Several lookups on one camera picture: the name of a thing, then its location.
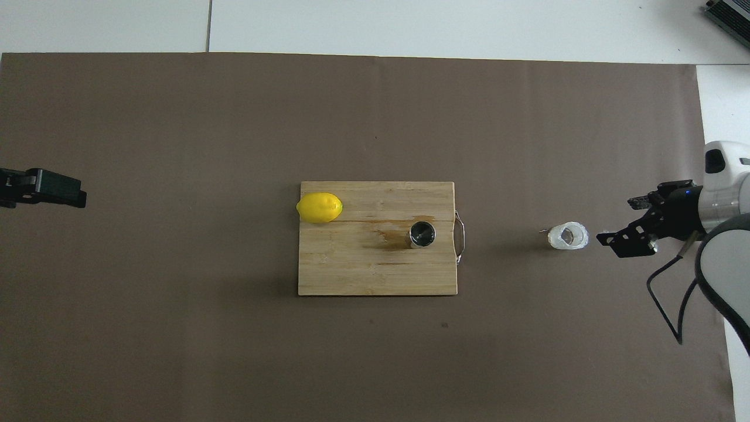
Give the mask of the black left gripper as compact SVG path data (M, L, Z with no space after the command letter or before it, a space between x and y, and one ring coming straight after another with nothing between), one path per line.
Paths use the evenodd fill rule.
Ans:
M23 192L23 202L26 204L50 203L86 208L87 193L82 190L79 179L65 176L41 168L17 171L1 168L1 206L16 208L21 200L21 191L16 182L26 176L34 178Z

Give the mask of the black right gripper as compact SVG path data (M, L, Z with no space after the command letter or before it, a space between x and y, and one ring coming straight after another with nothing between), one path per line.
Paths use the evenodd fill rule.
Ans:
M627 204L634 210L659 207L662 215L646 213L618 232L597 233L596 240L621 258L653 256L659 238L685 241L696 232L702 240L705 229L698 211L702 189L695 183L660 183L645 195L629 198Z

